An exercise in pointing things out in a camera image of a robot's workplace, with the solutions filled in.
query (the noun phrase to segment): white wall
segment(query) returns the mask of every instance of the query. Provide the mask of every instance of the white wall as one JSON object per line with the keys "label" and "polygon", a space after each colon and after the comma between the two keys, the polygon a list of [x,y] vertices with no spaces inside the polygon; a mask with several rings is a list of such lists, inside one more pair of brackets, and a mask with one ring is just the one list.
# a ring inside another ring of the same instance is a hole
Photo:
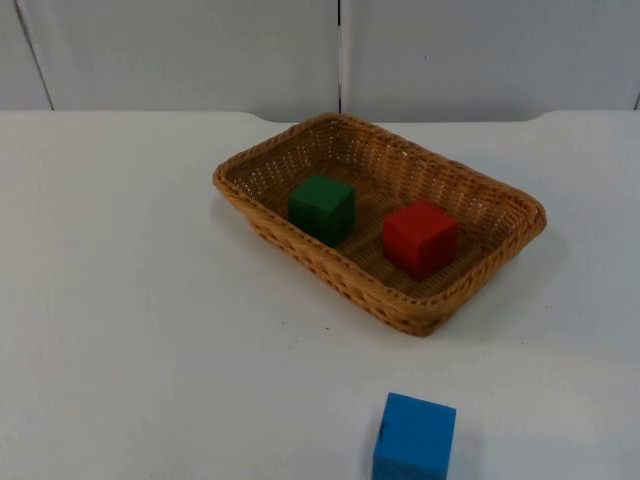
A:
{"label": "white wall", "polygon": [[342,0],[343,107],[372,120],[632,109],[639,0]]}
{"label": "white wall", "polygon": [[0,110],[49,110],[12,0],[0,0]]}
{"label": "white wall", "polygon": [[21,0],[56,109],[336,110],[336,0]]}

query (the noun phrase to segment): blue cube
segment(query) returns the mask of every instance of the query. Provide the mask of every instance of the blue cube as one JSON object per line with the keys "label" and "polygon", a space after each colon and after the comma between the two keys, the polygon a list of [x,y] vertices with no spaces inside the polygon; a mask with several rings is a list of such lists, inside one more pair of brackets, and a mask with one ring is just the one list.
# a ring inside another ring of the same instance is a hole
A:
{"label": "blue cube", "polygon": [[373,480],[444,480],[454,408],[390,393],[373,453]]}

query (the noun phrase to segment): cube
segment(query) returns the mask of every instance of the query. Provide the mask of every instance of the cube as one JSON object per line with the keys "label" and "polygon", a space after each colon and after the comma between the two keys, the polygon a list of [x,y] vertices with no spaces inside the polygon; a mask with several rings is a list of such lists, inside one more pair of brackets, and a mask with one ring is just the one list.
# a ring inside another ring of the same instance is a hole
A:
{"label": "cube", "polygon": [[453,261],[457,237],[458,222],[424,200],[384,219],[384,255],[415,281]]}
{"label": "cube", "polygon": [[307,178],[289,195],[289,221],[330,247],[349,235],[355,217],[355,188],[324,175]]}
{"label": "cube", "polygon": [[373,480],[445,480],[454,408],[390,393],[373,453]]}

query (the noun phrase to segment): woven basket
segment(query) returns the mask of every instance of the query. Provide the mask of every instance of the woven basket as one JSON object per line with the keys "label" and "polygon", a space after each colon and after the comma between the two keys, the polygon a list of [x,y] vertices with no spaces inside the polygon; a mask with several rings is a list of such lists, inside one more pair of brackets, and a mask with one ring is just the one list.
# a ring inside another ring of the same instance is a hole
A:
{"label": "woven basket", "polygon": [[[320,173],[356,187],[356,223],[336,249],[287,221],[287,198]],[[343,296],[403,332],[427,336],[546,225],[515,188],[375,125],[326,114],[222,163],[213,182],[258,234]],[[416,282],[382,254],[385,215],[426,199],[460,224],[456,260]]]}

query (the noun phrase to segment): red cube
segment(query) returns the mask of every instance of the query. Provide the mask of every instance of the red cube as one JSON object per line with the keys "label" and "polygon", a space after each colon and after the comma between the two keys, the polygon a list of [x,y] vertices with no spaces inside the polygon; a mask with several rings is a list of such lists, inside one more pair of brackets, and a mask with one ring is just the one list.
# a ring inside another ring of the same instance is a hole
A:
{"label": "red cube", "polygon": [[416,281],[453,261],[457,237],[458,222],[424,200],[384,219],[385,257]]}

